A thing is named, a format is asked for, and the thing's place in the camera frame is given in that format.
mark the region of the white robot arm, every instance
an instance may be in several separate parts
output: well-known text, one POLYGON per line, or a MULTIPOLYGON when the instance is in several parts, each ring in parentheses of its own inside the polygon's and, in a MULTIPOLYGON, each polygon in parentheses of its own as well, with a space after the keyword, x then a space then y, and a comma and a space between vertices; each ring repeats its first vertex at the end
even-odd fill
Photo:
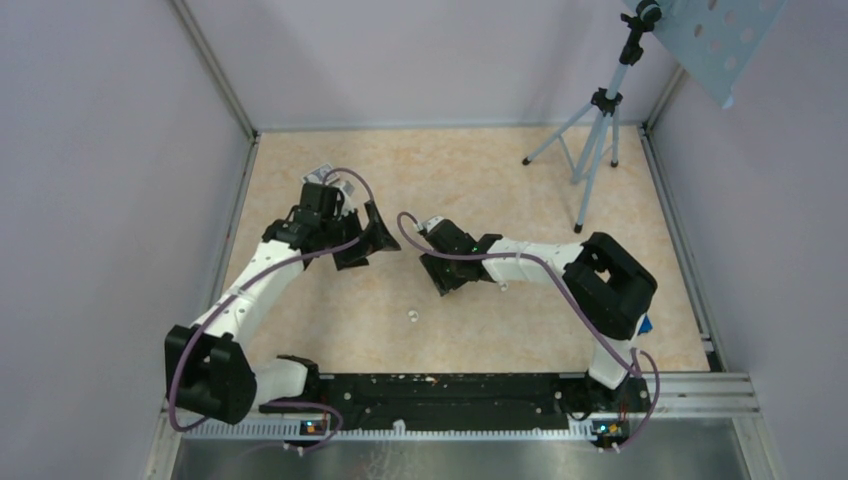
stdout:
MULTIPOLYGON (((604 233, 594 233, 583 243, 559 245, 520 242, 493 234, 476 241, 443 217, 433 217, 419 225, 418 233, 440 253, 497 255, 479 261, 422 255, 421 263, 442 295, 478 280, 501 285, 514 281, 553 285, 545 268, 529 257, 543 260, 567 285, 606 342, 625 359, 630 356, 632 342, 642 329, 657 289, 653 276, 604 233), (598 275, 605 271, 610 274, 608 280, 598 275)), ((626 373, 596 339, 589 376, 616 389, 626 373)))
POLYGON ((176 325, 165 338, 167 390, 170 396, 177 377, 177 407, 235 424, 252 407, 303 392, 308 361, 279 357, 254 370, 244 349, 279 296, 312 258, 333 253, 337 270, 343 270, 368 265, 366 257, 374 252, 400 250, 373 200, 365 203, 365 211, 368 224, 363 230, 356 209, 342 190, 303 185, 300 203, 286 219, 276 220, 266 229, 256 253, 232 286, 192 325, 176 325), (187 352, 194 336, 197 343, 187 352), (180 357, 185 355, 180 370, 180 357))

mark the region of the enclosure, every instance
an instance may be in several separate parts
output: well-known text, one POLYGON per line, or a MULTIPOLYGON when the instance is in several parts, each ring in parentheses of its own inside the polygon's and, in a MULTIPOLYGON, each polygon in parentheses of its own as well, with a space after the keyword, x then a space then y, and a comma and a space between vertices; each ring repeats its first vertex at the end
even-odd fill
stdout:
MULTIPOLYGON (((844 421, 823 413, 846 380, 848 9, 750 0, 782 14, 739 58, 722 108, 661 28, 623 76, 631 3, 7 2, 4 478, 840 476, 844 421), (620 104, 604 104, 619 85, 620 104), (592 113, 535 155, 590 98, 592 113), (612 110, 592 123, 595 107, 612 110), (581 159, 593 141, 599 156, 581 159), (569 162, 586 165, 583 184, 569 162), (428 398, 456 403, 479 380, 506 389, 485 397, 495 406, 513 390, 524 404, 483 421, 471 402, 456 428, 443 410, 343 410, 359 428, 303 458, 278 448, 303 440, 290 416, 171 428, 169 329, 216 305, 324 164, 367 180, 401 249, 350 270, 307 264, 245 344, 250 364, 308 358, 338 397, 328 404, 368 415, 388 395, 368 383, 412 389, 415 375, 428 398), (583 379, 600 348, 560 292, 480 281, 440 295, 402 211, 556 254, 604 232, 650 272, 652 329, 634 341, 662 388, 645 374, 656 410, 629 412, 634 428, 651 417, 632 447, 587 442, 593 421, 626 410, 578 421, 533 390, 583 379)), ((657 8, 701 12, 687 32, 710 58, 729 48, 715 29, 748 44, 743 3, 657 8)), ((336 185, 368 200, 347 174, 336 185)))

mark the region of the metal frame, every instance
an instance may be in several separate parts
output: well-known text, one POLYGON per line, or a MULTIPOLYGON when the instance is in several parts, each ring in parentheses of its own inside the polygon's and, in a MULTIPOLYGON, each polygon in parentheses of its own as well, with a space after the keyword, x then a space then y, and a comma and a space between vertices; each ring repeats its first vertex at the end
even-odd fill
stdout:
MULTIPOLYGON (((564 373, 561 376, 573 376, 564 373)), ((648 379, 649 389, 653 388, 653 379, 648 379)), ((753 479, 779 478, 772 475, 774 463, 768 455, 762 430, 762 417, 751 381, 744 373, 663 373, 663 388, 654 413, 656 419, 694 419, 729 418, 740 432, 740 447, 753 479)), ((557 440, 586 442, 595 437, 591 433, 593 420, 606 420, 617 413, 593 414, 583 422, 569 422, 567 430, 515 430, 515 431, 449 431, 415 432, 408 431, 403 424, 396 424, 392 430, 354 430, 340 432, 334 442, 357 441, 468 441, 468 440, 557 440)), ((632 413, 632 418, 642 418, 644 414, 632 413)), ((188 412, 178 414, 181 423, 199 418, 188 412)), ((238 425, 227 425, 217 421, 208 421, 192 432, 185 434, 173 431, 168 425, 167 414, 160 414, 154 446, 148 459, 144 478, 148 480, 169 479, 177 460, 180 442, 185 439, 204 440, 280 440, 300 439, 299 430, 294 421, 276 415, 262 415, 251 412, 238 425)))
MULTIPOLYGON (((206 67, 210 79, 216 85, 227 108, 231 111, 239 123, 245 136, 251 141, 250 150, 245 161, 243 175, 239 180, 236 198, 232 202, 230 223, 226 236, 220 247, 220 255, 217 270, 214 275, 214 284, 210 288, 209 301, 217 298, 217 294, 223 287, 227 265, 229 263, 232 243, 238 227, 239 217, 247 196, 247 187, 252 174, 253 165, 259 146, 259 134, 254 129, 247 113, 241 103, 221 66, 219 65, 212 49, 205 40, 200 28, 191 14, 185 0, 168 0, 173 7, 175 15, 179 18, 182 26, 199 58, 206 67)), ((739 440, 741 454, 748 467, 752 479, 783 478, 785 475, 781 469, 779 460, 776 458, 775 449, 771 444, 770 436, 765 427, 760 407, 756 399, 750 378, 745 373, 720 373, 724 365, 721 363, 722 344, 718 341, 716 330, 711 321, 711 312, 704 295, 699 288, 700 277, 698 275, 695 260, 689 250, 689 242, 683 231, 679 212, 675 206, 674 195, 667 181, 662 159, 651 141, 653 128, 662 119, 668 105, 674 100, 681 85, 686 80, 686 72, 678 67, 671 76, 666 88, 651 111, 647 121, 640 127, 640 138, 645 150, 645 155, 657 188, 657 194, 669 233, 678 256, 687 292, 690 296, 699 328, 702 332, 705 351, 717 355, 714 362, 714 372, 711 373, 662 373, 663 389, 654 417, 658 419, 678 418, 730 418, 733 420, 734 428, 739 440)), ((573 376, 573 373, 562 374, 573 376)), ((654 380, 646 378, 649 389, 653 388, 654 380)), ((640 415, 631 413, 631 417, 638 418, 640 415)), ((190 413, 181 413, 180 420, 188 421, 197 418, 190 413)), ((604 419, 604 414, 593 414, 592 419, 604 419)), ((262 415, 258 412, 251 413, 245 421, 237 426, 207 422, 201 429, 189 434, 185 438, 241 438, 282 439, 280 433, 291 434, 293 430, 286 428, 286 420, 279 416, 262 415)), ((568 430, 541 431, 507 431, 507 432, 411 432, 402 427, 385 431, 345 431, 338 436, 337 441, 362 441, 362 440, 467 440, 467 439, 491 439, 491 440, 515 440, 515 439, 542 439, 542 440, 580 440, 585 441, 588 436, 585 422, 572 422, 568 430)), ((154 442, 148 458, 144 478, 147 479, 169 479, 177 460, 177 453, 184 434, 173 431, 167 421, 167 416, 160 413, 154 442)))
POLYGON ((191 13, 191 9, 186 4, 185 0, 168 0, 168 4, 171 5, 171 8, 173 8, 174 15, 180 21, 186 35, 188 35, 191 45, 194 47, 197 52, 197 56, 200 58, 203 66, 209 74, 209 78, 212 80, 212 83, 215 84, 215 87, 218 89, 218 93, 221 95, 221 99, 227 105, 230 113, 238 122, 242 132, 251 142, 256 141, 256 137, 258 136, 256 128, 253 127, 253 123, 247 116, 247 112, 244 110, 244 107, 242 107, 238 96, 236 96, 235 90, 233 90, 229 80, 227 80, 227 76, 224 74, 221 64, 215 57, 212 48, 209 46, 209 42, 206 41, 206 37, 203 35, 203 32, 200 30, 200 26, 197 24, 197 21, 194 19, 194 15, 191 13))

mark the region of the gray wall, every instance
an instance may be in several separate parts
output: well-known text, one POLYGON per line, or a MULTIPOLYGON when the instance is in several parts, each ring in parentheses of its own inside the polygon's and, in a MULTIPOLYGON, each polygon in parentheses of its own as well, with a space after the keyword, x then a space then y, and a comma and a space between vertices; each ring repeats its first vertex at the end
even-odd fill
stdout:
MULTIPOLYGON (((619 0, 188 0, 260 129, 561 121, 606 86, 619 0)), ((653 37, 623 89, 644 120, 674 68, 653 37)))
POLYGON ((164 0, 0 18, 0 477, 137 478, 246 141, 164 0))
POLYGON ((848 6, 789 2, 719 110, 689 81, 656 132, 718 333, 790 478, 844 478, 848 6))

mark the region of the black bracket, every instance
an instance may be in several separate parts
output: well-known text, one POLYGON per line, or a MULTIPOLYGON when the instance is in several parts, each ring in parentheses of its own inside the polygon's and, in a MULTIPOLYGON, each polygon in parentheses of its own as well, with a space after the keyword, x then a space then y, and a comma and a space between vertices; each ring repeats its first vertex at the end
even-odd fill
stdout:
POLYGON ((567 429, 574 412, 645 412, 643 391, 644 379, 609 390, 581 374, 335 374, 321 376, 310 399, 336 408, 345 430, 391 430, 398 419, 410 431, 549 430, 567 429))
POLYGON ((621 104, 621 100, 624 99, 624 96, 616 94, 615 98, 607 98, 607 89, 599 88, 594 95, 592 95, 592 105, 598 107, 598 110, 603 112, 604 116, 610 116, 615 113, 615 107, 621 104))
POLYGON ((630 340, 648 311, 657 281, 606 233, 595 232, 562 276, 586 317, 603 335, 630 340), (598 272, 609 272, 604 281, 598 272))
MULTIPOLYGON (((359 222, 358 210, 342 215, 344 195, 341 190, 328 185, 305 183, 300 203, 292 207, 286 219, 277 219, 265 229, 262 241, 278 240, 288 243, 302 253, 317 252, 343 245, 355 238, 359 242, 351 248, 333 254, 336 270, 368 265, 366 257, 380 250, 400 250, 400 244, 386 228, 377 205, 365 203, 368 224, 365 229, 359 222)), ((311 260, 305 260, 304 269, 311 260)))
POLYGON ((636 16, 621 14, 621 20, 630 28, 630 35, 621 50, 618 62, 622 65, 636 65, 645 52, 639 45, 642 35, 653 32, 656 23, 662 19, 662 10, 655 0, 642 0, 636 7, 636 16))
MULTIPOLYGON (((171 392, 177 362, 196 329, 176 325, 165 337, 166 396, 171 392)), ((230 425, 247 416, 256 397, 256 376, 241 345, 232 339, 229 334, 200 336, 183 369, 176 407, 230 425)))

